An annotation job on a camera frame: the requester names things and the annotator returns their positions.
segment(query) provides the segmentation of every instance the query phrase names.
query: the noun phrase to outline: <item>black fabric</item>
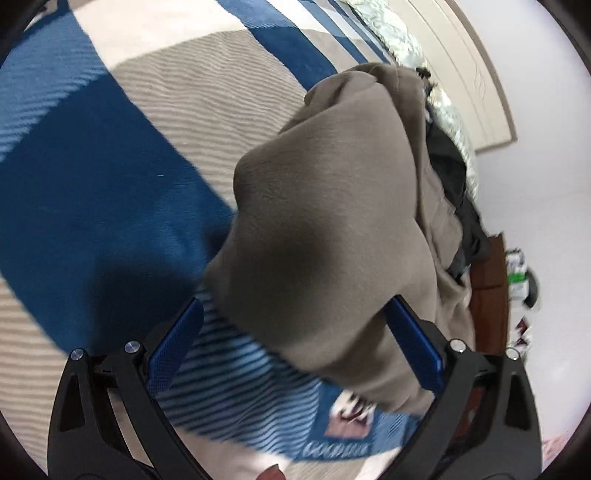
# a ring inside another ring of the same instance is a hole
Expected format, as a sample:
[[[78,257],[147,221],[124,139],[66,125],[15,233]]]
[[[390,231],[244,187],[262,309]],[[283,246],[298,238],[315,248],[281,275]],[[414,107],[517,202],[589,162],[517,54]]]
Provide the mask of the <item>black fabric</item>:
[[[453,141],[436,124],[427,122],[427,151],[446,198],[462,223],[462,246],[447,272],[456,280],[467,266],[491,256],[491,242],[480,224],[480,214],[466,191],[466,164]]]

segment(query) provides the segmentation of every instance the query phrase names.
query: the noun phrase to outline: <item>brown garment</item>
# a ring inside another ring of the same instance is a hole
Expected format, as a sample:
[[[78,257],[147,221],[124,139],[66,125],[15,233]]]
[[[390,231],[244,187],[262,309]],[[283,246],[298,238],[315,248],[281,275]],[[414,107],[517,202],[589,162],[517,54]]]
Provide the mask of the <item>brown garment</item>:
[[[389,411],[425,412],[381,309],[402,294],[473,344],[462,237],[431,169],[422,81],[366,64],[327,78],[234,174],[238,214],[205,283],[221,312],[296,368]]]

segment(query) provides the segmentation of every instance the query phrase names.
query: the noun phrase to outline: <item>striped fabric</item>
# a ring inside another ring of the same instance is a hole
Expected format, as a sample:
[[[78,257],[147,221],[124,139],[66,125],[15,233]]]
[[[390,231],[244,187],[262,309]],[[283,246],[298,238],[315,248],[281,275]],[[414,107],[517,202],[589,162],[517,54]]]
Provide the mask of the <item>striped fabric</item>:
[[[37,18],[0,69],[0,409],[43,468],[64,352],[120,348],[172,316],[229,229],[239,158],[319,80],[392,61],[336,0],[72,7]],[[327,438],[341,390],[197,295],[204,328],[158,401],[204,465],[224,445],[295,461],[290,480],[337,461],[353,479],[414,430],[371,410],[365,437]]]

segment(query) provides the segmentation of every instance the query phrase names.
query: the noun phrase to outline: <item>bed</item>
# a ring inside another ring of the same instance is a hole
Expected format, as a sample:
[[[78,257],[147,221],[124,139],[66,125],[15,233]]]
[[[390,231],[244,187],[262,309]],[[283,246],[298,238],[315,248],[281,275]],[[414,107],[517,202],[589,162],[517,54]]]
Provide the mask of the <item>bed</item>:
[[[373,478],[408,440],[417,419],[367,406],[337,448],[318,419],[348,393],[265,352],[197,286],[238,159],[319,80],[394,61],[360,18],[337,0],[60,0],[29,25],[0,69],[0,410],[43,468],[65,352],[141,339],[195,292],[205,326],[158,400],[214,478],[269,461],[290,480]],[[228,388],[245,395],[221,402]]]

